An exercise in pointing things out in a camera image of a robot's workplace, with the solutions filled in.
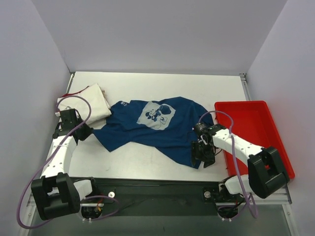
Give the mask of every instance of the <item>white table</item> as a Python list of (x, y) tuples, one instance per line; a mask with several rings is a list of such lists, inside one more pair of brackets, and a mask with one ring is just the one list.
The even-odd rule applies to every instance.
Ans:
[[(94, 83), (105, 90), (110, 105), (121, 100), (159, 101), (182, 96), (209, 111), (214, 110), (217, 101), (246, 100), (238, 76), (76, 72), (68, 92), (80, 91)], [(104, 124), (103, 120), (91, 126), (101, 128)], [(154, 147), (137, 143), (108, 152), (94, 135), (79, 142), (69, 175), (191, 181), (221, 181), (228, 176), (222, 153), (216, 157), (214, 165), (204, 169), (202, 164), (196, 170), (177, 164)]]

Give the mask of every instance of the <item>blue t-shirt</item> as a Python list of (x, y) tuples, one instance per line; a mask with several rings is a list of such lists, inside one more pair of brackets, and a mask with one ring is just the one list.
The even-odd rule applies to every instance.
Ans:
[[(94, 130), (94, 135), (108, 150), (113, 151), (128, 142), (156, 147), (179, 164), (198, 169), (200, 161), (192, 166), (191, 141), (197, 136), (192, 128), (207, 110), (183, 97), (162, 101), (132, 100), (118, 102), (111, 108), (106, 125)], [(213, 125), (211, 115), (203, 122)]]

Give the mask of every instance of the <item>cartoon print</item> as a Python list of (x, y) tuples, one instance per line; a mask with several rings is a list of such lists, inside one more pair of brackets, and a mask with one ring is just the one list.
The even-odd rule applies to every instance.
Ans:
[(145, 124), (154, 130), (164, 130), (169, 126), (175, 114), (175, 109), (167, 104), (159, 105), (148, 102), (138, 119), (138, 124)]

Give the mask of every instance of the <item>white wall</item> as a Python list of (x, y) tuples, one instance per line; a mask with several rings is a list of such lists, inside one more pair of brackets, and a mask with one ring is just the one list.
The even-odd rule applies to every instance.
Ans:
[(21, 191), (47, 157), (69, 71), (31, 0), (0, 1), (0, 235), (15, 236)]
[(71, 71), (238, 75), (286, 0), (32, 0)]
[(296, 173), (289, 185), (302, 236), (315, 231), (315, 1), (288, 0), (248, 71), (266, 100)]

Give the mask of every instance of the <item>white cloth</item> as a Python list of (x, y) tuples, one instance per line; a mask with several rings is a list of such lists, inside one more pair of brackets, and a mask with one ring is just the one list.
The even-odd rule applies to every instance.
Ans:
[[(76, 96), (85, 98), (92, 108), (92, 113), (87, 121), (87, 124), (91, 124), (99, 119), (109, 117), (112, 114), (110, 112), (110, 106), (106, 101), (103, 92), (104, 91), (100, 89), (98, 84), (94, 84), (92, 86), (87, 87), (80, 93), (74, 94)], [(75, 108), (78, 110), (83, 120), (85, 120), (89, 114), (88, 105), (83, 100), (75, 97), (69, 97), (64, 99), (63, 101), (61, 101), (58, 108), (61, 111)]]

